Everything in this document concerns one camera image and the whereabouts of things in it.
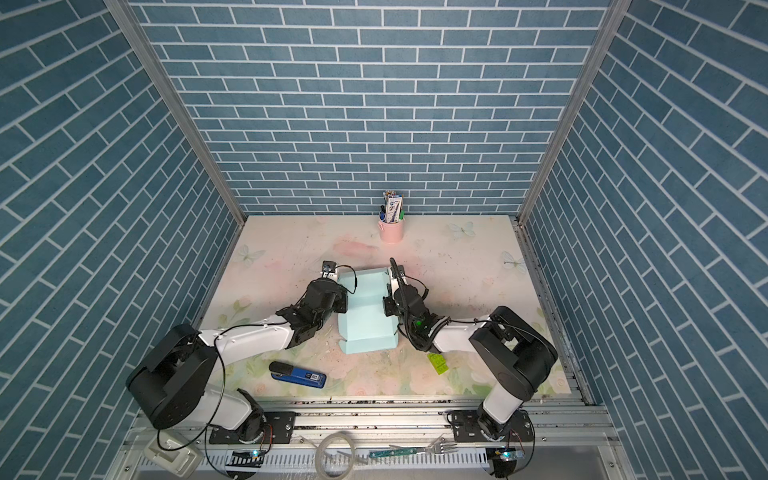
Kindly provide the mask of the pink pen holder cup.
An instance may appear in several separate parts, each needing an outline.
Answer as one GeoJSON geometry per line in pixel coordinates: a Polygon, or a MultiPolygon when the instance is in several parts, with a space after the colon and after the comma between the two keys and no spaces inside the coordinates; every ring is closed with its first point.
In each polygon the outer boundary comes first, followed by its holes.
{"type": "Polygon", "coordinates": [[[382,242],[386,244],[397,244],[404,237],[404,221],[387,223],[382,220],[378,222],[379,236],[382,242]]]}

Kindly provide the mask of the white plastic holder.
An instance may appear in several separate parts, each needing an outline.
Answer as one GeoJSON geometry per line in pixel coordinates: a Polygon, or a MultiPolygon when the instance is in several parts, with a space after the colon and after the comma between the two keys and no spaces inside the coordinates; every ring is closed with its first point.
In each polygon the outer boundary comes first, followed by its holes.
{"type": "Polygon", "coordinates": [[[200,466],[203,453],[195,446],[186,446],[186,440],[160,432],[143,449],[143,455],[160,468],[179,478],[189,478],[200,466]]]}

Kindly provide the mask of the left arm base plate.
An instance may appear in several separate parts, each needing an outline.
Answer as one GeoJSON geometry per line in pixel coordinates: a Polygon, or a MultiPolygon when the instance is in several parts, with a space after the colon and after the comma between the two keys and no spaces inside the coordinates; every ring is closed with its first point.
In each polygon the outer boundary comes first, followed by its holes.
{"type": "Polygon", "coordinates": [[[289,444],[296,417],[295,412],[265,412],[260,416],[251,415],[235,430],[214,426],[209,434],[209,443],[213,445],[289,444]]]}

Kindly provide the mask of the green plastic block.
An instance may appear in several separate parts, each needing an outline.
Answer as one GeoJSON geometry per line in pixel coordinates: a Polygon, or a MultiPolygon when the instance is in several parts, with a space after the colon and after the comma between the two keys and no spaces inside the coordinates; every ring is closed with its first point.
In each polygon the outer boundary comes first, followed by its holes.
{"type": "Polygon", "coordinates": [[[429,353],[427,358],[438,375],[442,375],[449,370],[445,357],[437,353],[429,353]]]}

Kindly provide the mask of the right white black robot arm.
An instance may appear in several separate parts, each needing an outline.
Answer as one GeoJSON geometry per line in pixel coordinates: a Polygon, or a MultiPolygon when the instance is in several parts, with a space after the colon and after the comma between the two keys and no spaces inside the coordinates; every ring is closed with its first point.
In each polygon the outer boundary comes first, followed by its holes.
{"type": "Polygon", "coordinates": [[[498,440],[512,430],[510,419],[529,401],[558,360],[552,343],[517,313],[499,306],[487,317],[454,320],[433,314],[418,290],[390,286],[384,311],[398,317],[402,332],[422,352],[475,352],[496,379],[478,408],[483,434],[498,440]]]}

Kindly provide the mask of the green handled tool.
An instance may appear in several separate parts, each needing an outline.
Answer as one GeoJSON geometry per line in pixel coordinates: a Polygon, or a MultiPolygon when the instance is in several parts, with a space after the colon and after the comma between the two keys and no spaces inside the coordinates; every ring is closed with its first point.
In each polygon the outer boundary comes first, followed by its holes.
{"type": "Polygon", "coordinates": [[[417,455],[421,450],[417,447],[401,447],[401,448],[389,448],[385,450],[375,450],[369,453],[370,459],[385,459],[402,456],[417,455]]]}

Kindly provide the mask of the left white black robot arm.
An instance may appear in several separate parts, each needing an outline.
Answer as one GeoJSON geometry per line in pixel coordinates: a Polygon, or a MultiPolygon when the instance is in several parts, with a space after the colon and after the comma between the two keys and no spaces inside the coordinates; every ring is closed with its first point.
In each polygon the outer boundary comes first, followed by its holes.
{"type": "Polygon", "coordinates": [[[230,395],[211,379],[226,367],[262,353],[288,350],[314,337],[334,313],[347,311],[351,291],[333,276],[311,281],[300,299],[274,315],[219,330],[173,327],[126,380],[126,389],[152,426],[217,426],[241,443],[262,439],[266,417],[247,391],[230,395]]]}

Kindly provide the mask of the blue black stapler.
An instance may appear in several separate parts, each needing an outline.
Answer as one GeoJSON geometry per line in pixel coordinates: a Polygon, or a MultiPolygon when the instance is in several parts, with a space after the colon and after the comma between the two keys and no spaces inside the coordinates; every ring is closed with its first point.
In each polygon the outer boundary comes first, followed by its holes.
{"type": "Polygon", "coordinates": [[[274,380],[310,388],[323,389],[327,376],[280,361],[272,361],[269,372],[274,380]]]}

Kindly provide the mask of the aluminium frame rail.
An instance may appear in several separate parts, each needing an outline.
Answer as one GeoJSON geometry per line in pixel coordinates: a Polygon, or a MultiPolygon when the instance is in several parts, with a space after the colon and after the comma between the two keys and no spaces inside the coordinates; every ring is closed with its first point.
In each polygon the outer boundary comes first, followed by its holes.
{"type": "MultiPolygon", "coordinates": [[[[192,446],[203,453],[196,473],[208,472],[220,479],[226,474],[241,478],[257,473],[304,472],[313,469],[313,448],[327,436],[341,432],[353,440],[358,456],[373,450],[402,447],[424,447],[443,436],[454,441],[445,414],[451,410],[477,410],[474,400],[462,399],[304,399],[289,401],[272,399],[261,403],[265,412],[295,412],[297,414],[289,444],[213,445],[207,437],[200,438],[193,427],[179,427],[175,434],[193,441],[192,446]]],[[[487,450],[509,447],[526,457],[541,457],[554,448],[570,453],[585,448],[587,455],[601,462],[599,473],[609,479],[631,479],[634,473],[621,445],[619,435],[607,410],[600,406],[583,405],[573,399],[537,399],[519,409],[528,412],[534,425],[532,442],[472,442],[458,443],[458,450],[444,455],[418,454],[368,463],[358,461],[356,468],[460,469],[472,465],[484,466],[490,458],[487,450]]],[[[179,478],[160,468],[143,455],[144,447],[156,437],[151,426],[140,418],[131,430],[120,456],[111,468],[111,479],[136,479],[142,472],[158,472],[170,479],[179,478]]]]}

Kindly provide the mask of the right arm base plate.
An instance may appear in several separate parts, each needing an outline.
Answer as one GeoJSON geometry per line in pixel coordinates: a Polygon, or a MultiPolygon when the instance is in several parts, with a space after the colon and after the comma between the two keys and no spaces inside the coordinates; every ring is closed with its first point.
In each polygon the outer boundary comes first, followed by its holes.
{"type": "Polygon", "coordinates": [[[481,408],[477,410],[451,410],[445,414],[453,438],[458,443],[472,442],[532,442],[534,425],[528,412],[516,410],[504,423],[492,419],[481,408]]]}

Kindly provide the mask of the metal fork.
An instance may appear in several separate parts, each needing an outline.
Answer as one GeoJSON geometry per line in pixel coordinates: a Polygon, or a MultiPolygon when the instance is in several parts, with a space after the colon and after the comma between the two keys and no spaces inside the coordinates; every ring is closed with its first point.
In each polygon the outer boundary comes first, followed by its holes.
{"type": "Polygon", "coordinates": [[[440,436],[424,447],[402,447],[391,445],[390,450],[395,456],[418,454],[444,455],[456,452],[458,450],[458,444],[454,441],[447,440],[443,436],[440,436]]]}

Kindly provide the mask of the light blue paper box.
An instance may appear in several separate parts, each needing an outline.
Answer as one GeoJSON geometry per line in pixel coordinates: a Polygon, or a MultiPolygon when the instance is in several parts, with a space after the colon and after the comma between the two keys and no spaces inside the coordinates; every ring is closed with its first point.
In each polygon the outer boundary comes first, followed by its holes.
{"type": "Polygon", "coordinates": [[[348,295],[347,311],[338,316],[339,346],[347,355],[395,349],[399,342],[398,318],[387,316],[384,298],[389,296],[387,268],[342,273],[340,284],[348,295]]]}

